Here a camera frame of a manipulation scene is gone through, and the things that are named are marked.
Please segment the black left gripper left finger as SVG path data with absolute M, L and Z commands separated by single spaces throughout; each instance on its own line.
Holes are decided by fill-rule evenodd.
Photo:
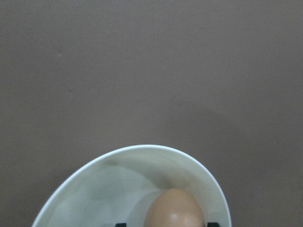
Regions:
M 126 223 L 117 223 L 116 227 L 126 227 Z

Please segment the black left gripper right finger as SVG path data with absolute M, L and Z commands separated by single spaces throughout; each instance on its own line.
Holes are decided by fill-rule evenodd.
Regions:
M 208 222 L 207 227 L 219 227 L 219 224 L 217 222 Z

